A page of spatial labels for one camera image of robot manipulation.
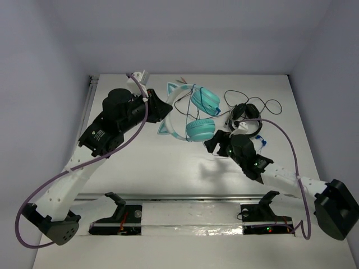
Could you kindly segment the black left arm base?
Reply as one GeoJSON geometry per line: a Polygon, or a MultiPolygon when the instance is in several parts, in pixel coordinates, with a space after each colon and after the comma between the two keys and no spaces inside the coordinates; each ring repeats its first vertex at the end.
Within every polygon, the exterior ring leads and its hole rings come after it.
{"type": "Polygon", "coordinates": [[[142,205],[127,205],[119,195],[108,192],[106,198],[113,201],[116,208],[109,217],[94,221],[89,227],[91,235],[141,235],[142,205]]]}

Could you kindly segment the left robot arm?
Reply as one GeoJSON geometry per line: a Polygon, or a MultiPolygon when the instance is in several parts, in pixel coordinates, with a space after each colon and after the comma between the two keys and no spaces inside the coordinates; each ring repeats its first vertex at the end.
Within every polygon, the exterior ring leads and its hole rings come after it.
{"type": "Polygon", "coordinates": [[[111,90],[63,172],[43,184],[46,192],[33,203],[25,201],[17,215],[36,226],[50,244],[68,243],[81,220],[70,207],[86,182],[111,155],[129,145],[145,123],[161,122],[172,109],[153,89],[144,95],[122,88],[111,90]]]}

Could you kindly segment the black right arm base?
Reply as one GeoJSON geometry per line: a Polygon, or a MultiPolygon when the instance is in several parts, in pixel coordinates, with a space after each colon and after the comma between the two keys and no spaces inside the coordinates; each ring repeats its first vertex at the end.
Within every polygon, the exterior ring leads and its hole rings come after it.
{"type": "Polygon", "coordinates": [[[270,208],[278,191],[270,191],[256,204],[242,204],[236,218],[244,235],[294,234],[292,218],[276,215],[270,208]]]}

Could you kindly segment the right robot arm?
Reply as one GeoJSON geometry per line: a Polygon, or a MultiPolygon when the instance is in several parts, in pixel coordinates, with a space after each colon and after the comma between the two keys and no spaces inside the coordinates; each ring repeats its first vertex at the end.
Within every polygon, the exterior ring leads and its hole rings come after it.
{"type": "Polygon", "coordinates": [[[344,240],[358,222],[358,203],[340,180],[331,182],[299,176],[256,153],[252,141],[243,134],[217,131],[204,143],[209,153],[229,157],[244,175],[270,191],[255,207],[265,220],[288,216],[317,225],[326,235],[344,240]]]}

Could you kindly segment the teal cat-ear headphones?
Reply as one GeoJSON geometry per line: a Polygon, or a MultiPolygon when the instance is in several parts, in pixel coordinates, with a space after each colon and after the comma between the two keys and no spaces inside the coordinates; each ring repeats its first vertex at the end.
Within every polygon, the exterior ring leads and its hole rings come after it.
{"type": "Polygon", "coordinates": [[[205,87],[196,84],[178,85],[173,82],[167,83],[167,100],[166,103],[174,106],[178,101],[179,95],[187,91],[189,94],[189,101],[187,107],[194,105],[197,112],[203,112],[208,117],[201,118],[200,114],[188,119],[189,113],[186,114],[185,135],[181,136],[173,127],[171,115],[168,114],[157,131],[158,135],[171,135],[172,137],[186,142],[205,142],[214,136],[215,122],[214,117],[220,113],[220,98],[205,87]]]}

